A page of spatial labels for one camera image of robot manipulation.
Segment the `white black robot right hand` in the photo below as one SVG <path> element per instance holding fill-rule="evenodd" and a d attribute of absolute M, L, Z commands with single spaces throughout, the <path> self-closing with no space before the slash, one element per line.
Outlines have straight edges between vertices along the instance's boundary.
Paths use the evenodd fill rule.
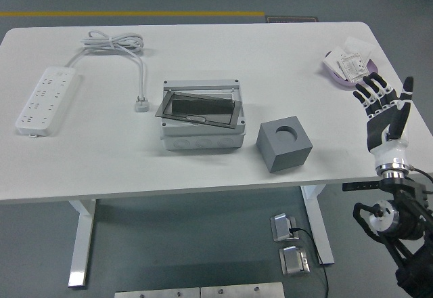
<path fill-rule="evenodd" d="M 375 158 L 378 175 L 386 170 L 408 170 L 405 131 L 412 106 L 413 77 L 407 77 L 398 94 L 378 73 L 363 77 L 353 95 L 360 101 L 368 118 L 367 149 Z"/>

